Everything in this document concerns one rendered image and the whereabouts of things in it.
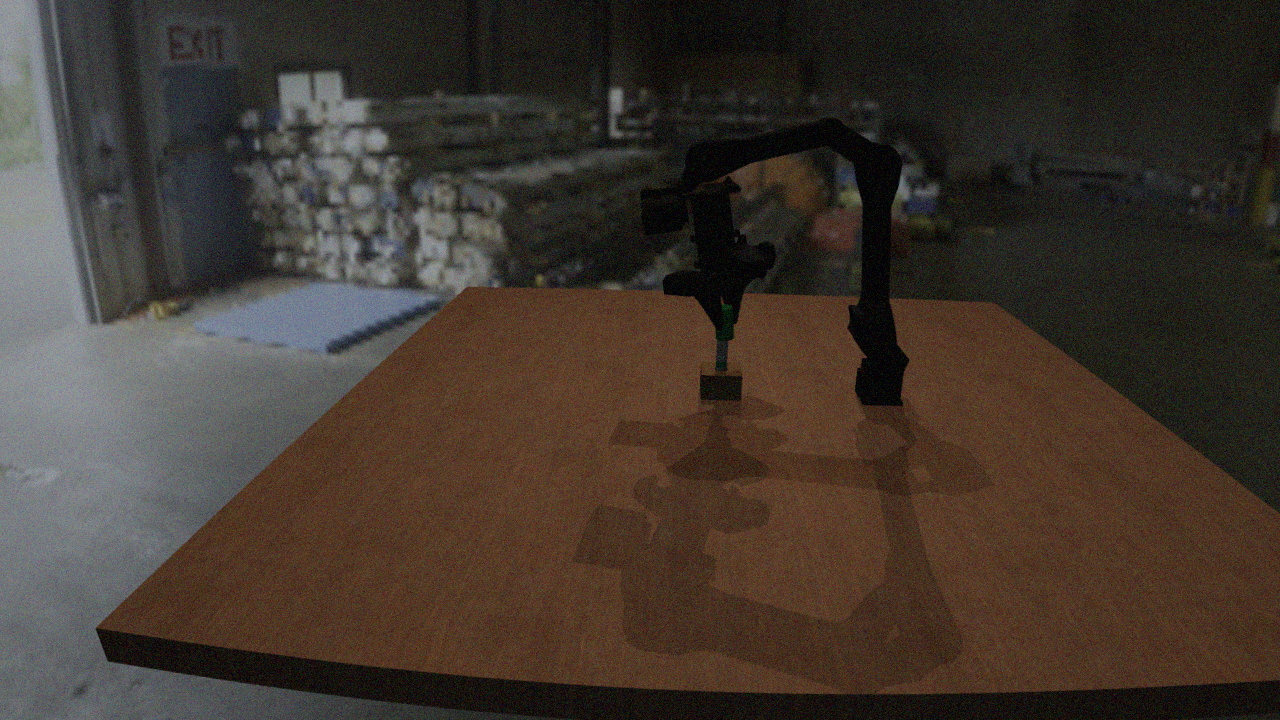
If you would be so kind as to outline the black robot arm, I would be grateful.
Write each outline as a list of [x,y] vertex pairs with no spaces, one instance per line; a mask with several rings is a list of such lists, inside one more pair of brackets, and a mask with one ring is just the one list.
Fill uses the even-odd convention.
[[[893,147],[870,142],[835,117],[753,137],[698,141],[686,152],[678,184],[641,190],[643,229],[645,234],[684,231],[689,222],[686,199],[696,229],[730,225],[733,223],[730,193],[741,191],[731,181],[731,172],[754,161],[824,146],[852,161],[863,208],[861,295],[858,306],[849,305],[847,327],[867,355],[858,368],[855,392],[863,405],[902,406],[902,378],[909,359],[896,343],[890,306],[891,206],[902,170],[902,158]],[[704,184],[705,191],[687,193],[723,176],[727,176],[723,183]],[[774,266],[774,243],[751,246],[746,234],[739,234],[736,243],[722,240],[716,251],[719,272],[722,264],[737,281],[750,282],[765,278],[767,268]]]

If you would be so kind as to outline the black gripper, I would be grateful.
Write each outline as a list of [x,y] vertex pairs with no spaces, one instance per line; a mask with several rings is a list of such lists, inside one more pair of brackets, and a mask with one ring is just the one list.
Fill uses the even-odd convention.
[[[740,304],[745,287],[751,282],[737,281],[735,275],[724,270],[724,265],[716,264],[716,251],[722,238],[728,238],[728,243],[735,243],[740,229],[733,229],[733,223],[716,228],[696,229],[691,234],[691,242],[698,242],[699,261],[694,263],[698,270],[680,270],[666,275],[663,290],[667,295],[694,296],[705,310],[716,329],[723,329],[722,300],[733,306],[733,324],[739,322]],[[717,272],[716,272],[717,270]],[[724,272],[723,272],[724,270]],[[713,272],[716,272],[713,274]]]

